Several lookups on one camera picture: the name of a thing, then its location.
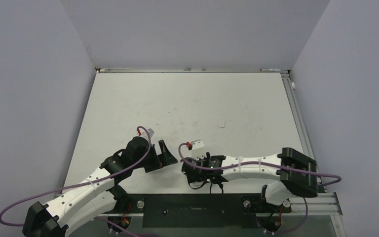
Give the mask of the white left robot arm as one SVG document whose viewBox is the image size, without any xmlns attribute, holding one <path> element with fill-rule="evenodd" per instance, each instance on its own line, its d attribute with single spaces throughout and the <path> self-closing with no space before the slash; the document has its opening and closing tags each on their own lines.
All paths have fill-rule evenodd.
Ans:
<svg viewBox="0 0 379 237">
<path fill-rule="evenodd" d="M 126 148 L 106 158 L 80 184 L 61 196 L 30 206 L 22 233 L 26 237 L 67 237 L 94 217 L 114 211 L 132 209 L 128 193 L 119 183 L 143 168 L 146 173 L 177 164 L 178 160 L 159 142 L 160 154 L 144 137 L 136 136 Z"/>
</svg>

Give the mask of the white battery compartment cover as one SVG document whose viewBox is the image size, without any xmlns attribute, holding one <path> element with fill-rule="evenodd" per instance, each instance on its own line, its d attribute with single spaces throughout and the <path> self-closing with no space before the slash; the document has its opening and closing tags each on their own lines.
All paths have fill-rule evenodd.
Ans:
<svg viewBox="0 0 379 237">
<path fill-rule="evenodd" d="M 226 127 L 226 120 L 219 119 L 218 122 L 217 122 L 217 127 L 218 128 L 225 128 Z"/>
</svg>

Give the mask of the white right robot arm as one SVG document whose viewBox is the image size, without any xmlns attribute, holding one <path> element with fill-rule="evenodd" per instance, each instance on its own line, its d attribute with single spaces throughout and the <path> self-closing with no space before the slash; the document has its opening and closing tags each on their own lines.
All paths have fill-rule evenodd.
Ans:
<svg viewBox="0 0 379 237">
<path fill-rule="evenodd" d="M 317 163 L 293 148 L 278 154 L 243 158 L 224 155 L 182 158 L 182 172 L 189 183 L 207 182 L 222 185 L 240 179 L 263 179 L 259 205 L 272 211 L 293 197 L 315 198 L 318 194 Z"/>
</svg>

